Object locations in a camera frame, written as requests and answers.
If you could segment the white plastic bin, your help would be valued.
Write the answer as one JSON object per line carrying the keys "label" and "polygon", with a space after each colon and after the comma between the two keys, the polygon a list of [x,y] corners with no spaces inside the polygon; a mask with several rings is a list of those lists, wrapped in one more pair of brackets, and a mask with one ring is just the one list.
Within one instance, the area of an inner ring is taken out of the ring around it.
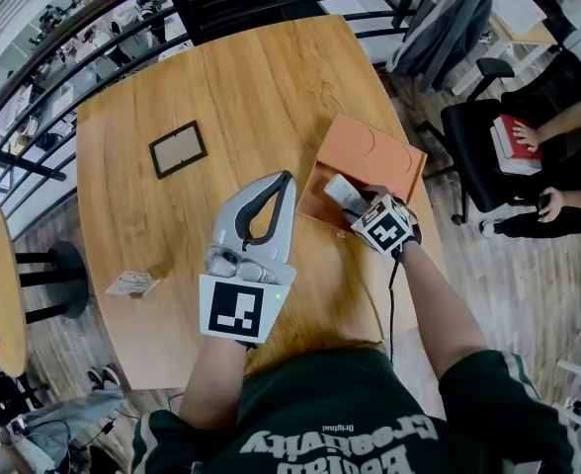
{"label": "white plastic bin", "polygon": [[492,0],[492,13],[515,34],[525,34],[545,18],[533,0]]}

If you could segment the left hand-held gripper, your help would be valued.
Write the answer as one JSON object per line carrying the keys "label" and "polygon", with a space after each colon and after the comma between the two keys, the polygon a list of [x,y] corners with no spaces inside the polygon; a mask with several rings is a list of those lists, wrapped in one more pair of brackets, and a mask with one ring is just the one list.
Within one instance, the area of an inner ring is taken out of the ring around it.
{"label": "left hand-held gripper", "polygon": [[[271,197],[276,201],[269,228],[256,237],[251,222]],[[250,183],[222,205],[213,228],[217,245],[207,248],[207,272],[199,280],[202,334],[236,342],[267,340],[296,277],[296,269],[285,264],[295,198],[292,173],[280,171]]]}

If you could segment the light wooden desk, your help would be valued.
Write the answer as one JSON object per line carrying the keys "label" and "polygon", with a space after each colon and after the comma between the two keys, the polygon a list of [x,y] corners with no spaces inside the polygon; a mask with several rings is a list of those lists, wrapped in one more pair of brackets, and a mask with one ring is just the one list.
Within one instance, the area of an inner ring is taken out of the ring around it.
{"label": "light wooden desk", "polygon": [[511,66],[516,74],[520,74],[535,60],[542,56],[557,41],[542,22],[536,23],[527,32],[514,32],[496,13],[492,12],[488,24],[493,33],[493,41],[489,44],[482,57],[500,58],[504,52],[510,51],[515,45],[525,46],[529,51],[519,60],[513,60]]}

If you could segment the person's right forearm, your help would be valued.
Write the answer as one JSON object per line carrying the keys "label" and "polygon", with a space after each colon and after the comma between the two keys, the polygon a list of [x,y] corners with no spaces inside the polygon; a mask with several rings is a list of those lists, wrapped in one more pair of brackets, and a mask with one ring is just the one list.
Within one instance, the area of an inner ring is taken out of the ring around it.
{"label": "person's right forearm", "polygon": [[466,303],[417,242],[403,245],[401,261],[423,348],[435,375],[442,378],[460,360],[487,349],[483,332]]}

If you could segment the black railing with wooden rail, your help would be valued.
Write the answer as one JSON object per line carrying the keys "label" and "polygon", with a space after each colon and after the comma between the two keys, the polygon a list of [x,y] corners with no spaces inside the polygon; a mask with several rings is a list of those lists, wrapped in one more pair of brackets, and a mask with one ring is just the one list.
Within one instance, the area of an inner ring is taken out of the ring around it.
{"label": "black railing with wooden rail", "polygon": [[[74,14],[92,1],[78,6]],[[401,39],[423,1],[290,0],[282,6],[287,11],[286,21],[341,15],[351,24],[356,37],[371,45],[379,40]],[[0,151],[0,206],[14,232],[27,228],[74,193],[72,167],[79,106],[139,70],[194,46],[172,0],[140,0],[140,3],[142,17],[165,8],[173,11],[59,86]],[[64,20],[54,23],[49,34]],[[20,88],[10,106],[0,111],[0,137],[5,133],[9,116],[25,97],[24,92],[32,89],[31,98],[35,99],[71,62],[70,56],[58,53],[38,70],[39,83]]]}

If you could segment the orange cardboard box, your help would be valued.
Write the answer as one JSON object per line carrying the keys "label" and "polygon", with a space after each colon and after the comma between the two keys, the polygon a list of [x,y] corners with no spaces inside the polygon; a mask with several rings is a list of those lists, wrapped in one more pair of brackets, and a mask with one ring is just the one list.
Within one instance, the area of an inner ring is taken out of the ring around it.
{"label": "orange cardboard box", "polygon": [[426,159],[423,151],[340,113],[316,154],[296,212],[351,232],[342,207],[324,193],[324,187],[335,175],[342,175],[357,189],[386,187],[408,203],[420,182]]}

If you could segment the white book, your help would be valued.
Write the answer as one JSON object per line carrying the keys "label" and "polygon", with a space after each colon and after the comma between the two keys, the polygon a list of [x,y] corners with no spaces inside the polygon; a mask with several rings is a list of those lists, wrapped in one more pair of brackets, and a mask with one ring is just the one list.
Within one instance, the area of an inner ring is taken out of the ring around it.
{"label": "white book", "polygon": [[495,127],[490,128],[499,170],[504,174],[530,176],[541,170],[541,161],[524,158],[507,158]]}

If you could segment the grey hanging jacket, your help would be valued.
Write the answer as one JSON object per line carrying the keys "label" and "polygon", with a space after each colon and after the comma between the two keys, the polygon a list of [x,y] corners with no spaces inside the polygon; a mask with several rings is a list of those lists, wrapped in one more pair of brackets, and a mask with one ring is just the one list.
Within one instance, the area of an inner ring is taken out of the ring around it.
{"label": "grey hanging jacket", "polygon": [[492,1],[424,0],[386,70],[400,77],[419,76],[424,92],[441,90],[453,68],[478,44]]}

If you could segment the white printed card packet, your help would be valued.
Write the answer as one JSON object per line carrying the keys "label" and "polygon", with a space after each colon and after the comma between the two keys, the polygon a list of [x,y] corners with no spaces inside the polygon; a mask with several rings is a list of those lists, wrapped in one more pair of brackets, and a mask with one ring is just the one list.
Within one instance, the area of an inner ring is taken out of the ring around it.
{"label": "white printed card packet", "polygon": [[123,272],[105,291],[107,295],[142,298],[160,283],[148,273]]}

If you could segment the crowd of seated people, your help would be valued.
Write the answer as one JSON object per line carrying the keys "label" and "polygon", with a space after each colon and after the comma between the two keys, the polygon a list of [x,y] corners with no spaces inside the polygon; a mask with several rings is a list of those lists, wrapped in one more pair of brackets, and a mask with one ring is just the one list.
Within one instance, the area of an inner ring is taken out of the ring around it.
{"label": "crowd of seated people", "polygon": [[54,81],[35,99],[31,98],[32,89],[24,92],[25,97],[9,116],[5,133],[0,137],[0,151],[32,112],[38,109],[39,104],[45,102],[59,86],[88,68],[98,58],[107,56],[121,42],[149,28],[153,22],[173,11],[172,8],[165,8],[149,17],[142,17],[141,8],[140,0],[93,0],[49,34],[0,90],[0,111],[10,106],[21,87],[39,83],[41,76],[38,70],[58,53],[70,56],[72,62],[61,74],[56,74]]}

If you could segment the person's left forearm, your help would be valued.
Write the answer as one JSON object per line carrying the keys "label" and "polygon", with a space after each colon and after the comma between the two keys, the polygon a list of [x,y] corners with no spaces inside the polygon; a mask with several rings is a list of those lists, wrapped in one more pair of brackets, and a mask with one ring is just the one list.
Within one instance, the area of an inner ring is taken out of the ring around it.
{"label": "person's left forearm", "polygon": [[178,416],[204,431],[233,429],[237,423],[247,348],[233,340],[205,337]]}

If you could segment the red book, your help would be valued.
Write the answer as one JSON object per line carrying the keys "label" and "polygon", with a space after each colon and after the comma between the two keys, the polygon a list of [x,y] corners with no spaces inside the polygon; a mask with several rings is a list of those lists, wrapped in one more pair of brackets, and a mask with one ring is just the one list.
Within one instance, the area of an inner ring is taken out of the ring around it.
{"label": "red book", "polygon": [[510,159],[540,160],[541,151],[539,149],[532,152],[527,145],[518,142],[518,137],[514,134],[514,128],[519,127],[521,124],[530,127],[526,120],[507,115],[500,115],[494,121],[504,155]]}

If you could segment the black picture frame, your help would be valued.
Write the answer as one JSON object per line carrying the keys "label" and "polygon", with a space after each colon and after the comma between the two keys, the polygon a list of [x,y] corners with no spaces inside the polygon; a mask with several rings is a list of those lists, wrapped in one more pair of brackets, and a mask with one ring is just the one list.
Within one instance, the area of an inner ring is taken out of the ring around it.
{"label": "black picture frame", "polygon": [[198,122],[192,120],[148,145],[159,180],[208,156]]}

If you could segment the person's green shirt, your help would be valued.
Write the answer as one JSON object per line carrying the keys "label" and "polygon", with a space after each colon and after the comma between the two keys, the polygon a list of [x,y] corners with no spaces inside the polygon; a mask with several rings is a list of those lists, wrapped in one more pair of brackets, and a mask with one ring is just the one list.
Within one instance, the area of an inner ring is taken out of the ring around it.
{"label": "person's green shirt", "polygon": [[144,415],[131,474],[580,474],[573,432],[538,396],[522,360],[467,356],[440,379],[445,414],[426,415],[375,349],[328,350],[249,378],[237,424],[205,431]]}

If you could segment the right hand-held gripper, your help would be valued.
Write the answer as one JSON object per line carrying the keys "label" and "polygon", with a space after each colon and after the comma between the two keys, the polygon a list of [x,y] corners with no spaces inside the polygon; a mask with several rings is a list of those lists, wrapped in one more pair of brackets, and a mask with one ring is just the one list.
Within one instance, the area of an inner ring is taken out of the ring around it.
{"label": "right hand-held gripper", "polygon": [[366,244],[383,256],[392,256],[408,241],[422,243],[422,233],[415,213],[386,187],[365,187],[360,195],[370,209],[352,225],[352,230]]}

